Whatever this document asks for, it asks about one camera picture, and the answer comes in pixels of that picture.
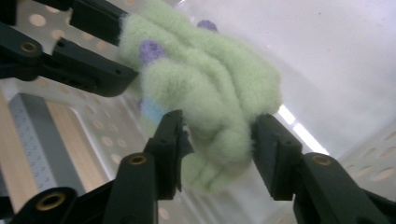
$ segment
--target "green plush toy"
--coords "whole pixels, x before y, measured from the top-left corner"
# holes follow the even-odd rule
[[[140,72],[132,88],[147,136],[166,112],[183,110],[195,150],[182,161],[185,186],[216,192],[246,171],[250,125],[281,104],[280,76],[256,51],[148,0],[123,20],[120,61]]]

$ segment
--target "gray strip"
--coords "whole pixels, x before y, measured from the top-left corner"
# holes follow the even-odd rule
[[[0,169],[0,196],[8,196],[6,183],[4,182],[3,173]]]
[[[45,100],[19,93],[8,107],[39,190],[70,187],[78,195],[84,194]]]

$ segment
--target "black metal bracket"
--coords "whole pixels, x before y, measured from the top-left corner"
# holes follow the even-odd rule
[[[0,78],[32,81],[42,76],[112,97],[123,93],[137,76],[133,69],[63,38],[56,43],[50,56],[37,41],[3,23],[0,23],[0,33]]]
[[[0,22],[7,25],[15,25],[17,23],[17,0],[7,0],[1,3]]]
[[[0,220],[14,216],[14,210],[12,209],[11,200],[8,196],[0,197]]]
[[[70,188],[47,189],[29,200],[11,223],[64,223],[76,198]]]
[[[176,110],[164,115],[154,136],[148,140],[145,153],[161,158],[155,161],[159,200],[172,200],[176,189],[181,190],[181,160],[192,153],[187,133],[183,132],[182,112]]]
[[[70,25],[117,46],[120,18],[126,14],[105,0],[76,0]]]
[[[37,3],[56,8],[61,11],[67,11],[73,6],[74,0],[34,0]]]
[[[253,127],[254,161],[271,196],[291,201],[300,224],[396,223],[396,204],[363,190],[330,156],[302,145],[271,115]]]

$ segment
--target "hole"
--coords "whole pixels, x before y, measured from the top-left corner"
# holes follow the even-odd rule
[[[113,153],[110,157],[116,164],[120,164],[122,157],[119,154]]]
[[[96,129],[99,129],[99,130],[103,130],[103,129],[105,128],[105,126],[103,125],[103,123],[102,123],[101,121],[99,121],[99,120],[94,120],[94,121],[93,121],[93,126],[94,126]]]
[[[357,177],[367,175],[371,170],[372,170],[371,166],[363,167],[358,171]]]
[[[107,118],[107,119],[110,119],[110,114],[107,111],[105,111],[105,110],[102,110],[102,116]]]
[[[145,163],[146,161],[147,158],[142,155],[133,156],[131,159],[129,159],[129,163],[131,163],[132,165],[142,164]]]
[[[77,91],[78,98],[81,100],[87,100],[87,96],[83,91]]]
[[[64,85],[59,86],[59,90],[61,90],[61,92],[63,92],[64,94],[69,94],[70,93],[70,90]]]
[[[158,213],[163,220],[169,220],[169,213],[165,208],[158,209]]]
[[[50,33],[50,35],[52,36],[52,38],[54,39],[60,39],[61,37],[65,37],[66,33],[63,30],[54,30]]]
[[[117,139],[117,144],[120,147],[127,147],[126,142],[124,140],[120,139],[120,138]]]
[[[92,107],[90,107],[90,106],[88,106],[88,105],[85,105],[85,108],[87,109],[87,111],[90,113],[90,114],[95,114],[95,111],[92,109]]]
[[[108,129],[109,129],[111,132],[113,132],[113,133],[117,133],[117,132],[119,131],[119,129],[117,128],[117,126],[114,125],[114,124],[109,124],[109,125],[108,125]]]
[[[372,156],[375,152],[376,152],[376,148],[373,147],[373,148],[369,149],[366,153],[364,153],[362,155],[362,157],[366,158],[366,157]]]
[[[393,132],[393,133],[391,133],[390,135],[388,135],[388,136],[384,139],[384,141],[388,141],[389,139],[394,138],[394,137],[396,137],[396,131]]]
[[[101,105],[102,104],[97,97],[93,97],[93,100],[96,102],[97,105]]]
[[[320,164],[320,165],[330,165],[330,164],[332,164],[332,161],[330,161],[325,156],[317,155],[317,156],[312,157],[312,160],[314,160],[314,162],[316,162],[317,164]]]
[[[62,204],[66,196],[62,192],[52,192],[38,201],[36,208],[39,211],[48,211]]]
[[[102,137],[102,142],[103,142],[103,144],[105,144],[108,147],[112,147],[113,146],[113,141],[107,136],[103,136]]]
[[[46,7],[46,9],[47,9],[49,12],[52,12],[52,13],[58,13],[58,12],[59,12],[58,9],[53,8],[53,7]]]
[[[32,23],[34,26],[38,26],[38,27],[45,26],[47,23],[46,19],[39,14],[31,15],[29,17],[29,22]]]
[[[283,216],[278,222],[277,224],[289,224],[291,222],[291,215],[290,214],[286,214],[285,216]]]
[[[379,172],[378,174],[374,175],[372,180],[373,181],[384,180],[384,179],[390,177],[391,175],[393,175],[394,172],[395,172],[394,168],[388,168],[388,169],[383,170],[383,171]]]
[[[92,40],[93,39],[93,35],[90,35],[88,33],[82,32],[82,37],[84,37],[84,39],[86,40]]]
[[[396,152],[396,147],[390,147],[387,150],[385,150],[380,157],[388,157],[390,154]]]
[[[99,50],[104,50],[104,49],[107,48],[107,43],[106,43],[105,41],[101,40],[101,41],[99,41],[99,42],[96,44],[96,47],[97,47]]]
[[[30,42],[23,42],[21,43],[21,49],[28,53],[35,53],[37,52],[37,46],[30,43]]]
[[[131,5],[134,2],[134,0],[125,0],[126,5]]]

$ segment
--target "screw hole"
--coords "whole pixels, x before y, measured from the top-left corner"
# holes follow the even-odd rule
[[[37,52],[37,46],[30,43],[30,42],[23,42],[21,43],[21,49],[28,53],[35,53]]]
[[[138,155],[138,156],[134,156],[129,160],[129,163],[131,163],[132,165],[139,165],[142,163],[145,163],[147,160],[147,158],[145,156],[142,155]]]
[[[36,208],[39,211],[48,211],[62,204],[64,200],[66,200],[66,195],[63,192],[52,192],[38,201]]]
[[[332,164],[332,161],[330,161],[328,158],[326,158],[325,156],[319,156],[319,155],[317,155],[317,156],[314,156],[313,158],[312,158],[312,160],[314,160],[317,164],[320,164],[320,165],[330,165],[330,164]]]

